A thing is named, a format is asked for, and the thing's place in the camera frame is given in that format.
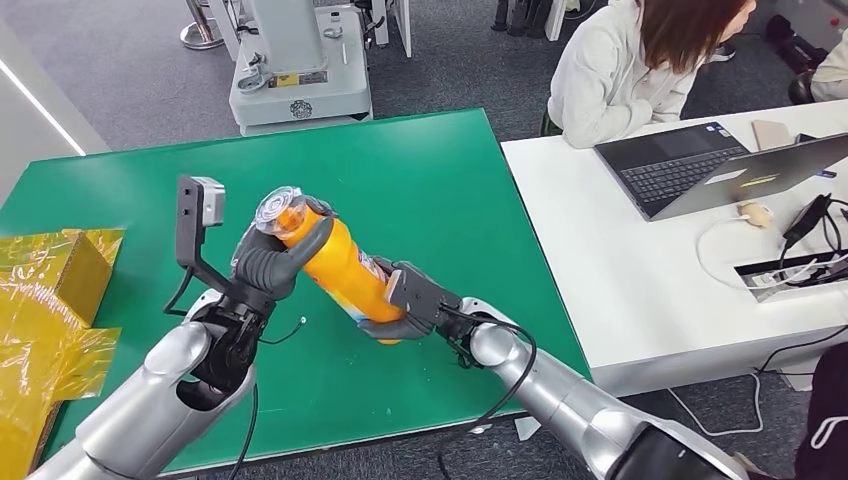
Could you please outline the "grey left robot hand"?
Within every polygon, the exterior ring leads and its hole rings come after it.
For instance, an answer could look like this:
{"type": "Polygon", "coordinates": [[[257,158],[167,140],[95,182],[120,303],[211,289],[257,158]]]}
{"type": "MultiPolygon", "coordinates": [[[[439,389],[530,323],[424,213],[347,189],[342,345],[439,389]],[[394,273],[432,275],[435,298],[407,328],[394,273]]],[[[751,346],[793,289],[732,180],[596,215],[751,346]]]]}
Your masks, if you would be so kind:
{"type": "Polygon", "coordinates": [[[307,195],[306,205],[319,215],[319,222],[297,245],[287,247],[277,237],[262,232],[252,220],[231,259],[232,278],[264,292],[274,301],[291,295],[296,277],[326,244],[336,211],[329,203],[307,195]]]}

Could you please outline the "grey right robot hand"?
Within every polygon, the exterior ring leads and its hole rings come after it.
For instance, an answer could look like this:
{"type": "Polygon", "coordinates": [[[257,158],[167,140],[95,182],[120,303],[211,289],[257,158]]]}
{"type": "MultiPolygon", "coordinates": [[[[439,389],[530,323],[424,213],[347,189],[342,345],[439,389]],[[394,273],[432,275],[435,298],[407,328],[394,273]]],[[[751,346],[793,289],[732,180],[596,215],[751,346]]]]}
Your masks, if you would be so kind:
{"type": "Polygon", "coordinates": [[[432,280],[408,261],[375,258],[389,276],[385,299],[401,310],[397,320],[359,321],[357,327],[377,340],[415,340],[434,332],[448,338],[464,323],[456,315],[461,299],[432,280]]]}

